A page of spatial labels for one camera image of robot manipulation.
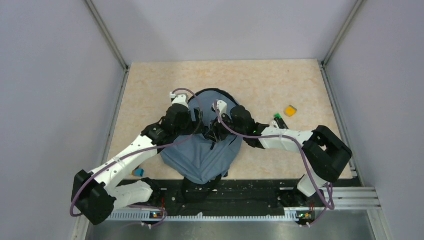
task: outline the yellow object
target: yellow object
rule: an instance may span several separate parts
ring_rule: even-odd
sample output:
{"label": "yellow object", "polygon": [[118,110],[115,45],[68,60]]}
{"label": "yellow object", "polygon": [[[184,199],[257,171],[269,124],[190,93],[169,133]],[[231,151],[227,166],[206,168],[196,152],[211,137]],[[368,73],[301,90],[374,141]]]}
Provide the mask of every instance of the yellow object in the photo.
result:
{"label": "yellow object", "polygon": [[291,117],[291,116],[295,115],[295,113],[297,111],[298,110],[294,106],[290,105],[284,110],[284,114],[288,117]]}

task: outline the metal frame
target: metal frame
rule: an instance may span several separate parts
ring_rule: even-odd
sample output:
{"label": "metal frame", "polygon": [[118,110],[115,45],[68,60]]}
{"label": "metal frame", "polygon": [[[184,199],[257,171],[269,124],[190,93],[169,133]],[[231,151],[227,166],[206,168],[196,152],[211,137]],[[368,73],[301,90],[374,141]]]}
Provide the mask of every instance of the metal frame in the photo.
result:
{"label": "metal frame", "polygon": [[[106,24],[104,23],[101,15],[97,11],[97,8],[92,0],[83,0],[86,4],[90,14],[92,15],[94,21],[96,22],[99,31],[103,35],[104,39],[106,40],[112,54],[115,56],[116,60],[119,62],[121,67],[124,70],[124,78],[122,80],[121,89],[119,92],[119,96],[116,101],[115,111],[113,115],[113,119],[111,121],[110,129],[109,129],[109,135],[107,139],[107,143],[105,146],[105,149],[103,151],[102,160],[103,162],[107,161],[107,157],[109,154],[109,149],[112,142],[112,137],[114,135],[115,131],[115,125],[118,119],[119,110],[121,107],[122,99],[124,96],[125,87],[127,84],[130,68],[128,64],[126,63],[124,57],[122,56],[116,42],[112,38],[111,33],[109,32]],[[348,129],[345,125],[343,113],[341,111],[341,107],[339,105],[339,101],[337,100],[337,94],[334,91],[334,86],[332,84],[332,81],[327,73],[327,66],[329,62],[331,61],[334,53],[336,52],[338,46],[341,44],[344,36],[349,31],[349,28],[353,22],[353,20],[357,17],[358,12],[362,7],[364,6],[365,0],[357,0],[353,9],[351,10],[349,16],[347,17],[345,23],[343,24],[339,34],[335,38],[330,50],[328,51],[327,55],[325,56],[325,59],[319,63],[322,78],[324,80],[325,87],[328,92],[329,100],[332,105],[334,116],[336,118],[337,125],[339,127],[339,131],[341,134],[342,140],[351,148],[354,147],[351,145],[350,141],[350,135],[348,132]],[[350,169],[352,170],[352,174],[354,177],[361,176],[361,171],[359,169],[358,164],[356,163],[355,159],[353,158],[350,161]],[[378,199],[377,193],[373,187],[336,187],[334,188],[334,198],[336,207],[338,210],[344,210],[344,211],[352,211],[352,210],[367,210],[368,217],[371,222],[371,227],[374,232],[374,236],[377,240],[391,240],[393,239],[391,237],[385,216],[382,212],[380,201]],[[225,217],[205,217],[202,215],[194,216],[194,217],[170,217],[169,221],[293,221],[295,218],[295,212],[296,211],[304,211],[307,209],[304,209],[302,207],[292,207],[292,208],[285,208],[284,210],[287,211],[286,216],[282,217],[260,217],[260,218],[240,218],[240,217],[233,217],[233,218],[225,218]],[[114,221],[128,221],[128,220],[138,220],[138,221],[152,221],[152,219],[147,219],[148,215],[146,215],[145,211],[138,210],[138,209],[120,209],[115,211],[109,220]],[[88,229],[89,229],[90,222],[87,218],[84,216],[78,217],[75,222],[74,231],[72,234],[71,239],[72,240],[81,240],[85,239]]]}

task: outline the blue-gray backpack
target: blue-gray backpack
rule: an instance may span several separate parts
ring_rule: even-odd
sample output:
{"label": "blue-gray backpack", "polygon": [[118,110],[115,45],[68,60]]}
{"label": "blue-gray backpack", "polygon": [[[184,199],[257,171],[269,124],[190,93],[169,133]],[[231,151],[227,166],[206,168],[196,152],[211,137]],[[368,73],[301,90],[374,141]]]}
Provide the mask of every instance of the blue-gray backpack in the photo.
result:
{"label": "blue-gray backpack", "polygon": [[[200,103],[204,109],[202,122],[203,132],[207,131],[211,121],[217,118],[211,110],[216,100],[227,103],[227,112],[238,106],[237,101],[227,92],[217,88],[204,89],[198,93]],[[191,97],[188,100],[192,120],[195,121],[194,109],[199,107],[198,102]],[[175,142],[181,141],[187,136],[178,137]],[[219,182],[230,169],[231,163],[240,151],[243,139],[235,135],[228,135],[225,140],[218,143],[206,139],[203,134],[195,134],[191,139],[181,144],[167,147],[160,152],[163,161],[171,168],[177,170],[184,181],[190,181],[198,185],[204,185],[213,180]]]}

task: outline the wooden table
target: wooden table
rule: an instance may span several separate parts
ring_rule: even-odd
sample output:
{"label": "wooden table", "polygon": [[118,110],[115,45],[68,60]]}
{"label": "wooden table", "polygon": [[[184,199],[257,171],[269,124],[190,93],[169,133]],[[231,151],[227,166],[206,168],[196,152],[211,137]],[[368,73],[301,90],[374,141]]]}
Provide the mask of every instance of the wooden table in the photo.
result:
{"label": "wooden table", "polygon": [[[292,130],[329,127],[340,136],[318,61],[243,60],[133,63],[120,106],[108,159],[126,148],[147,126],[165,115],[169,93],[176,88],[198,92],[219,88],[245,106],[253,118],[268,124],[281,113]],[[284,116],[292,105],[297,113]],[[141,167],[144,177],[182,179],[157,155]],[[279,149],[257,149],[243,142],[227,179],[297,179],[305,174],[299,154]],[[352,178],[349,166],[342,178]]]}

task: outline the white wall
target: white wall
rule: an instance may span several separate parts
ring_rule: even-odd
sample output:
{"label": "white wall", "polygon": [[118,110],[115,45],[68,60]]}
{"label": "white wall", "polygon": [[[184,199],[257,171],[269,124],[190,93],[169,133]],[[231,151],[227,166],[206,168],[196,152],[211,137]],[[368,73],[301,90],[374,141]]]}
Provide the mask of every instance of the white wall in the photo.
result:
{"label": "white wall", "polygon": [[73,178],[99,163],[122,77],[83,1],[2,1],[0,239],[70,237]]}
{"label": "white wall", "polygon": [[423,239],[423,13],[419,0],[367,1],[328,67],[394,239]]}
{"label": "white wall", "polygon": [[94,0],[128,63],[323,59],[356,0]]}

